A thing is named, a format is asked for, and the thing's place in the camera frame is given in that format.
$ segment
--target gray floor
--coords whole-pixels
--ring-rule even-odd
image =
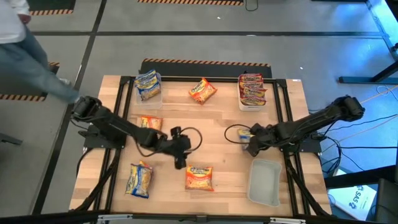
[[[115,0],[106,5],[99,30],[378,31],[364,4],[310,0],[259,1],[259,9],[254,12],[245,11],[243,6],[148,4]]]
[[[93,27],[99,4],[99,0],[78,1],[73,14],[33,17],[29,27],[36,31],[88,31]],[[259,10],[255,12],[246,12],[244,7],[238,6],[145,4],[114,0],[108,1],[99,29],[378,31],[363,3],[310,0],[260,1]],[[49,59],[61,63],[59,76],[74,80],[88,37],[37,38],[47,51]],[[345,94],[356,96],[360,101],[377,94],[377,85],[345,85],[339,84],[336,79],[342,75],[370,77],[394,61],[386,44],[378,37],[97,37],[80,88],[81,93],[97,96],[103,75],[136,74],[142,59],[146,57],[270,63],[274,78],[302,79],[308,107],[313,110],[322,108]],[[366,113],[361,121],[398,112],[398,100],[392,93],[379,96],[363,106]],[[0,101],[0,132],[24,140],[21,147],[0,144],[0,217],[30,212],[65,107],[51,96],[43,103]],[[341,144],[396,146],[397,123],[398,120],[392,120]],[[376,124],[332,131],[330,136],[342,139]],[[344,122],[338,122],[336,128],[345,125],[347,124]],[[44,205],[44,213],[68,210],[75,183],[76,163],[83,145],[83,138],[77,131],[73,126],[68,128]],[[326,149],[330,144],[325,141],[322,146]],[[396,156],[396,151],[390,149],[352,149],[345,150],[345,153],[363,169],[390,165]],[[324,153],[323,158],[331,159],[335,156],[336,148],[333,147]],[[347,158],[343,158],[341,166],[359,171]]]

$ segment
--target wooden tabletop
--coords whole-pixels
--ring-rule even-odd
[[[104,76],[98,98],[103,105],[114,108],[120,76]],[[111,211],[124,213],[173,213],[173,214],[209,214],[209,215],[257,215],[257,216],[290,216],[287,176],[282,153],[276,148],[260,151],[256,159],[267,159],[282,164],[279,183],[280,206],[270,207],[251,202],[246,197],[251,162],[254,159],[242,151],[241,146],[228,142],[223,133],[231,124],[252,126],[258,122],[266,126],[277,123],[274,94],[271,84],[267,88],[267,104],[261,111],[243,112],[238,108],[238,97],[235,83],[212,83],[218,91],[204,105],[199,105],[188,94],[196,85],[191,82],[163,82],[163,107],[160,110],[141,110],[130,104],[128,120],[137,124],[142,115],[163,118],[162,131],[170,135],[175,126],[195,127],[203,135],[203,144],[187,159],[188,165],[197,167],[213,166],[214,192],[185,190],[185,169],[176,170],[171,156],[155,154],[151,157],[140,156],[132,138],[127,138],[125,149],[121,153],[119,169],[114,189]],[[294,120],[308,115],[303,86],[300,80],[287,80],[290,104]],[[284,120],[286,113],[281,100]],[[187,130],[184,132],[191,139],[192,146],[199,142],[198,134]],[[236,129],[231,128],[228,137],[238,141]],[[82,161],[76,180],[70,208],[79,206],[98,181],[103,149],[94,149]],[[318,158],[312,153],[301,153],[305,183],[309,191],[323,209],[331,212]],[[149,198],[138,198],[125,194],[126,183],[130,174],[130,164],[138,164],[142,159],[154,168],[150,183]],[[300,191],[296,188],[298,209],[303,213]],[[101,208],[108,187],[104,188]]]

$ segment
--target warning stripe tape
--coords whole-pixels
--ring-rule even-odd
[[[49,62],[49,65],[60,66],[59,62]],[[46,99],[47,96],[30,96],[30,95],[8,95],[0,94],[0,100],[21,100],[21,101],[35,101],[41,102]]]
[[[157,58],[145,58],[143,62],[195,63],[195,64],[205,64],[205,65],[241,65],[241,66],[271,67],[271,65],[268,63],[220,62],[220,61],[207,61],[207,60],[177,60],[177,59],[157,59]]]
[[[31,16],[47,16],[47,15],[59,15],[59,14],[71,14],[73,10],[71,9],[54,9],[54,10],[37,10],[30,11]]]
[[[142,3],[166,4],[211,4],[219,6],[243,6],[243,1],[217,1],[217,0],[138,0]]]

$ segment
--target yellow snack bag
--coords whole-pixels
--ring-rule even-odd
[[[189,91],[189,95],[201,105],[217,92],[217,89],[211,85],[206,78],[202,78],[201,81]]]
[[[140,120],[142,128],[153,128],[159,131],[162,129],[162,118],[155,118],[152,116],[141,116]]]
[[[130,178],[126,186],[126,194],[148,198],[148,188],[152,178],[152,168],[145,162],[139,161],[139,165],[131,164]]]
[[[187,167],[185,189],[214,191],[211,186],[212,171],[213,167],[196,168],[189,165]]]

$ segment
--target table leg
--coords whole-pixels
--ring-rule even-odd
[[[396,165],[325,178],[327,189],[375,184],[380,178],[395,182]]]
[[[398,78],[388,78],[390,75],[398,72],[398,61],[388,66],[383,71],[379,72],[373,77],[339,77],[340,83],[349,84],[390,84],[398,85]]]

